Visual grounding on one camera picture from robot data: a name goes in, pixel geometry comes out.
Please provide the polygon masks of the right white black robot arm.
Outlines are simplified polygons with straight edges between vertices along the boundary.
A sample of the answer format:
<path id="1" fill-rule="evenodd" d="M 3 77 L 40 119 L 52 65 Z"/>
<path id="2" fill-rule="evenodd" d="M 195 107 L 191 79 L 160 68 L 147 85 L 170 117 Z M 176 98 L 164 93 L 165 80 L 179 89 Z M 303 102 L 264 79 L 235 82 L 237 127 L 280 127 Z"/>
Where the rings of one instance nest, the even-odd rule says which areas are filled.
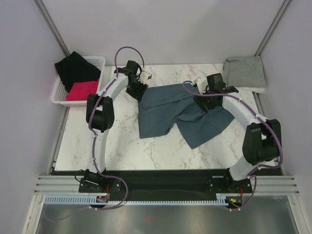
<path id="1" fill-rule="evenodd" d="M 241 180 L 280 156 L 281 125 L 278 120 L 269 120 L 254 111 L 235 87 L 226 85 L 220 73 L 197 78 L 193 86 L 199 91 L 194 101 L 204 113 L 220 107 L 231 113 L 245 129 L 243 155 L 229 168 L 230 176 L 223 179 L 224 188 L 234 192 L 241 186 Z"/>

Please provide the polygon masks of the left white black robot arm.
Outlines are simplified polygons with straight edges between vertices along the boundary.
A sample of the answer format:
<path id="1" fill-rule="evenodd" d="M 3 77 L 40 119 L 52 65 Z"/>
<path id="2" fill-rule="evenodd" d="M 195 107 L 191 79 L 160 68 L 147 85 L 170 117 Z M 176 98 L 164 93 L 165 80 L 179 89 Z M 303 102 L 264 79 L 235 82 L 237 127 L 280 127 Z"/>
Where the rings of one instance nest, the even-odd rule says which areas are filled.
<path id="1" fill-rule="evenodd" d="M 143 69 L 132 60 L 125 67 L 118 68 L 108 84 L 87 98 L 86 122 L 91 131 L 92 148 L 87 171 L 100 174 L 106 170 L 105 148 L 108 133 L 115 121 L 114 100 L 125 89 L 126 93 L 141 101 L 148 88 L 139 80 Z"/>

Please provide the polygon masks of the blue grey t shirt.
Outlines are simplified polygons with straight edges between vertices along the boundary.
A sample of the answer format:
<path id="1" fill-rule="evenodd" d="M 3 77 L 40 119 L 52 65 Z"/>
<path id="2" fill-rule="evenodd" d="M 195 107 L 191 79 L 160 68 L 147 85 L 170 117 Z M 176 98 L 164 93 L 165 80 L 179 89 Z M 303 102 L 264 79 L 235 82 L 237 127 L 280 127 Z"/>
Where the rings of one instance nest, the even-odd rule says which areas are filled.
<path id="1" fill-rule="evenodd" d="M 204 113 L 182 84 L 148 88 L 138 103 L 139 137 L 167 135 L 177 125 L 191 149 L 221 134 L 234 116 L 223 107 Z"/>

